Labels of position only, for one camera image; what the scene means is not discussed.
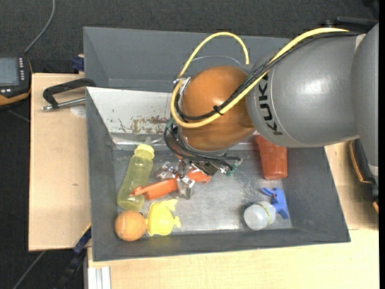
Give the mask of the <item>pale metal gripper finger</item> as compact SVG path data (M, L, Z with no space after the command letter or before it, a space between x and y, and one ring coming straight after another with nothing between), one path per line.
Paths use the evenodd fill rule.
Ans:
M179 166L170 162L165 162L156 172L157 179L173 179L179 176Z
M185 199L191 199L193 195L193 186L195 180L189 178L187 175L177 178L177 188L179 196Z

